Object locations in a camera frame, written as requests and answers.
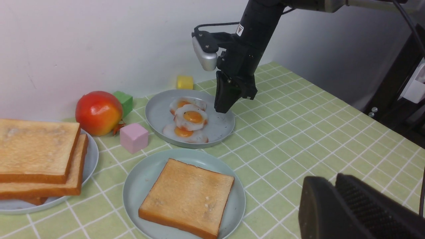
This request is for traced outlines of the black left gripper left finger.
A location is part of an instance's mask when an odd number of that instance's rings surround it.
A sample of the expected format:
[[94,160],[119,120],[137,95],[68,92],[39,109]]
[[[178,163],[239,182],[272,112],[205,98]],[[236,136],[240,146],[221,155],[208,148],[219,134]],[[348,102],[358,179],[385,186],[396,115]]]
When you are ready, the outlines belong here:
[[298,212],[302,239],[374,239],[325,178],[303,179]]

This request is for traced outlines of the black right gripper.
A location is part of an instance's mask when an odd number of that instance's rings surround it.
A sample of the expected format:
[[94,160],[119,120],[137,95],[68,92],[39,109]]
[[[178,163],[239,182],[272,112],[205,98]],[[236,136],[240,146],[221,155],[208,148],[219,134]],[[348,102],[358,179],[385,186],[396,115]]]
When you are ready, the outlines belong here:
[[227,113],[240,98],[254,99],[257,94],[254,73],[266,49],[261,34],[231,34],[232,42],[217,60],[214,109]]

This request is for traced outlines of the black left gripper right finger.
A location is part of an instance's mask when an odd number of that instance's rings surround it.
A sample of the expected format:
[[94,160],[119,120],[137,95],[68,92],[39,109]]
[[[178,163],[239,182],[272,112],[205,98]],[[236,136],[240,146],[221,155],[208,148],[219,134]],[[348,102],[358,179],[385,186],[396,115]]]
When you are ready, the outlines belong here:
[[362,180],[339,173],[335,187],[344,202],[376,239],[423,239],[424,218]]

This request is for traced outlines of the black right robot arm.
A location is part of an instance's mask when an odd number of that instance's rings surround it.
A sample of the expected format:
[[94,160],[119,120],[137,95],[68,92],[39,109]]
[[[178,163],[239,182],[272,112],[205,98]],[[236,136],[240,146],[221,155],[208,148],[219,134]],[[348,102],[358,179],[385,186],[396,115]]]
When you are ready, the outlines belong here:
[[343,6],[419,13],[423,0],[250,0],[235,33],[216,32],[211,36],[224,49],[217,58],[217,90],[214,109],[226,113],[240,99],[253,100],[257,94],[254,72],[280,18],[291,10],[334,13]]

